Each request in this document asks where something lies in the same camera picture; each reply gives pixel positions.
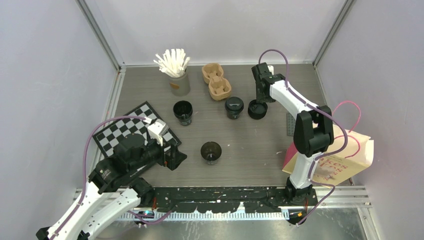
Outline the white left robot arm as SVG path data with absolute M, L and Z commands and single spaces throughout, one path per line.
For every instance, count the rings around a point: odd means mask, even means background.
M 40 228 L 39 240 L 90 240 L 107 224 L 140 205 L 148 207 L 154 188 L 141 174 L 158 164 L 175 170 L 187 155 L 172 143 L 161 145 L 156 139 L 145 140 L 130 134 L 113 148 L 113 154 L 89 174 L 85 190 L 65 215 L 54 225 Z

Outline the single black coffee cup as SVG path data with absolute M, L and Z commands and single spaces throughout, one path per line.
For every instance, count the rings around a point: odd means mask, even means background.
M 241 111 L 232 111 L 232 110 L 227 110 L 226 111 L 226 115 L 229 119 L 231 120 L 236 120 L 239 118 L 241 114 Z

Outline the black coffee lid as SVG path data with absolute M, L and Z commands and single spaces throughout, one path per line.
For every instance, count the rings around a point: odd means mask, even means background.
M 244 102 L 241 98 L 233 96 L 229 97 L 224 104 L 225 110 L 228 112 L 241 112 L 244 109 Z

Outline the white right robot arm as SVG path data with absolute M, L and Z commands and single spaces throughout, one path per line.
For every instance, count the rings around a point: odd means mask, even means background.
M 305 99 L 282 74 L 272 74 L 263 62 L 251 69 L 258 103 L 280 103 L 295 118 L 293 143 L 297 157 L 286 182 L 284 195 L 291 205 L 299 205 L 312 192 L 316 161 L 334 142 L 331 109 Z

